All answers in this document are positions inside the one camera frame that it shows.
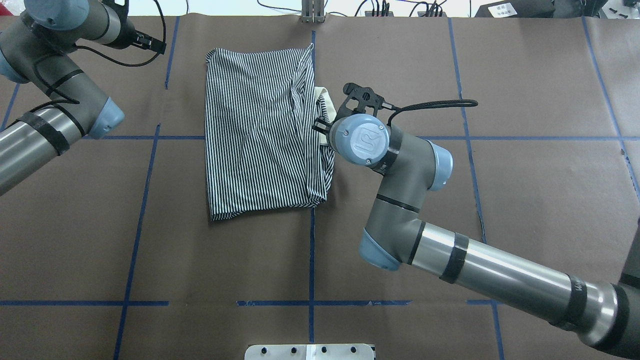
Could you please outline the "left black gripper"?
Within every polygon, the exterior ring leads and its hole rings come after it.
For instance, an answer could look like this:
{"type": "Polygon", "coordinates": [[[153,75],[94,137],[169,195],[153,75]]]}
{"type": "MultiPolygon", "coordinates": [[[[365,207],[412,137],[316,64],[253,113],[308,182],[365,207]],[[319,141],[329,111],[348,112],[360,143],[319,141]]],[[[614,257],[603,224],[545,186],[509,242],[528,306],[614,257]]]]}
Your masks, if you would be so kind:
{"type": "Polygon", "coordinates": [[[154,53],[164,55],[167,43],[164,39],[157,39],[149,34],[136,30],[131,43],[132,46],[142,50],[150,50],[154,53]]]}

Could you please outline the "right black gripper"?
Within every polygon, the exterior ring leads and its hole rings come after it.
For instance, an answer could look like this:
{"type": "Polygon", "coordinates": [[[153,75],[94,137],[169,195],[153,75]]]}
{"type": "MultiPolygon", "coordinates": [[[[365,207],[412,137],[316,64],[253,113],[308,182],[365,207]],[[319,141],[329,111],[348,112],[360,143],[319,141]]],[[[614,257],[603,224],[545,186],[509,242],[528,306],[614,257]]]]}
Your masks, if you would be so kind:
{"type": "Polygon", "coordinates": [[[318,132],[324,139],[329,138],[331,128],[332,123],[330,121],[326,121],[324,118],[316,118],[311,126],[311,129],[318,132]]]}

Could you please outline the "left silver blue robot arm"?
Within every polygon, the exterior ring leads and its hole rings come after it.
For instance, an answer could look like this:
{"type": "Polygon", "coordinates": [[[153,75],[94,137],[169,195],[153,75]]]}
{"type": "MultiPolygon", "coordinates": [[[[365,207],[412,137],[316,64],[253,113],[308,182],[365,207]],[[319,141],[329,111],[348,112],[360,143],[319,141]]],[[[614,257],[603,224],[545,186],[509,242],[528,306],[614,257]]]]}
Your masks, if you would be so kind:
{"type": "Polygon", "coordinates": [[[114,0],[26,0],[19,18],[1,33],[1,74],[34,84],[48,102],[19,116],[0,138],[0,191],[64,155],[84,137],[102,139],[125,119],[110,96],[70,58],[79,40],[123,50],[165,53],[167,37],[138,30],[130,4],[114,0]]]}

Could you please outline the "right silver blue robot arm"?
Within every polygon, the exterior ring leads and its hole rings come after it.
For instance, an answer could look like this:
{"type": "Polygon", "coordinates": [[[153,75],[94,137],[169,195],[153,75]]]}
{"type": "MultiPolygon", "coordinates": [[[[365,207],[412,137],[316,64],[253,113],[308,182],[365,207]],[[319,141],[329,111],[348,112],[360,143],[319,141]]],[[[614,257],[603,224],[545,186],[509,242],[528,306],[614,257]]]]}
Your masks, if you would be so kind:
{"type": "Polygon", "coordinates": [[[499,358],[639,358],[637,193],[612,139],[447,137],[455,168],[434,193],[438,144],[389,129],[381,177],[338,162],[314,216],[315,339],[418,351],[404,330],[442,310],[459,334],[494,322],[499,358]]]}

